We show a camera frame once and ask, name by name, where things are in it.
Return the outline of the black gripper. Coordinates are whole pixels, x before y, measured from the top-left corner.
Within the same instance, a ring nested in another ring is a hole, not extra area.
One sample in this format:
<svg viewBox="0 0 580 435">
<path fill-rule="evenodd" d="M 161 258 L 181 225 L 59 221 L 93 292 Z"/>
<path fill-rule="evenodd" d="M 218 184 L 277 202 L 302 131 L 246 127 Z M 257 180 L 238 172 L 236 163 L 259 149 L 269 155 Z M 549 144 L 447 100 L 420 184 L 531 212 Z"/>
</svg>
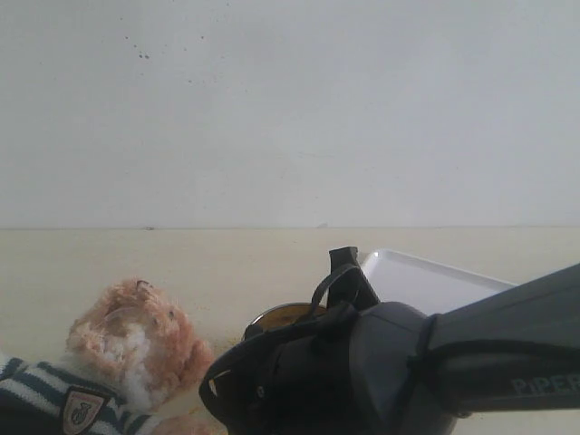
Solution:
<svg viewBox="0 0 580 435">
<path fill-rule="evenodd" d="M 350 337 L 360 318 L 335 307 L 309 320 L 249 325 L 198 388 L 230 434 L 368 434 L 354 397 Z"/>
</svg>

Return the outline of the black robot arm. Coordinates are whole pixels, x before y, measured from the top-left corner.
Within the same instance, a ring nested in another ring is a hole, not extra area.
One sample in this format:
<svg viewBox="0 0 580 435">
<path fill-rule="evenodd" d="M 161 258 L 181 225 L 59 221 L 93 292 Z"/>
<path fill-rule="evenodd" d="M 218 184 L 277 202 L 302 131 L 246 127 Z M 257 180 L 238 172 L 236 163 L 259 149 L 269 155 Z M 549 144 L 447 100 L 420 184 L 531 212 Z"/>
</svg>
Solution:
<svg viewBox="0 0 580 435">
<path fill-rule="evenodd" d="M 345 264 L 292 324 L 249 326 L 199 395 L 231 434 L 448 434 L 479 412 L 572 410 L 579 269 L 426 315 Z"/>
</svg>

